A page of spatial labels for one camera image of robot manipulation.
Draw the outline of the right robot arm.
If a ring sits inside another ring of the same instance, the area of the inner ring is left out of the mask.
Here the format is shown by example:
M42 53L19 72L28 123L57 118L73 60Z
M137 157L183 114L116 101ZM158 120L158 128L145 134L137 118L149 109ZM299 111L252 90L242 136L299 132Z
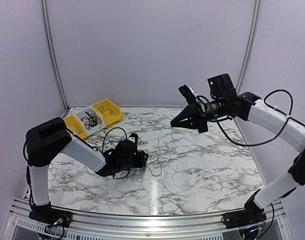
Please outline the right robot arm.
M230 75L227 73L207 80L212 101L198 95L191 87L182 85L179 92L187 106L170 122L173 128L208 131L208 122L220 122L219 118L240 118L265 128L275 138L281 138L297 152L292 166L269 185L254 193L244 205L240 220L251 224L265 207L284 198L298 186L305 185L305 124L267 103L266 98L244 92L237 94Z

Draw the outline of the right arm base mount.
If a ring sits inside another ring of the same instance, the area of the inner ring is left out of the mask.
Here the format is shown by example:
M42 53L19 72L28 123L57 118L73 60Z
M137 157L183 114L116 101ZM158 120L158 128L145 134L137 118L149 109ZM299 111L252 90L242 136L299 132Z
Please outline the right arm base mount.
M227 229L233 229L262 223L266 219L263 209L245 208L224 213L220 221Z

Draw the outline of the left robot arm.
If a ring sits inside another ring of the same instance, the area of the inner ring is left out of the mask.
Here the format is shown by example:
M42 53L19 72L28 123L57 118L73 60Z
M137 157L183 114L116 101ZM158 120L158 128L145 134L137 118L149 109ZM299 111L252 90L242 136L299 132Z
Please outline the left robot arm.
M114 178L120 172L144 168L149 155L138 149L138 135L132 133L130 136L134 140L127 136L114 148L102 150L73 133L60 117L28 130L22 151L27 164L31 211L46 223L56 218L48 193L48 170L60 154L78 161L101 177Z

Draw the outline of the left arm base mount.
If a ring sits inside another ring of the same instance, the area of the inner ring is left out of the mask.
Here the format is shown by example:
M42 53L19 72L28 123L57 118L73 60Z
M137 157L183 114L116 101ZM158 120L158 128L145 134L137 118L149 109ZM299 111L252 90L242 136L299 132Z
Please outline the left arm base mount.
M29 213L29 218L48 224L48 227L68 228L71 223L72 213L66 210L53 208L51 204L33 205Z

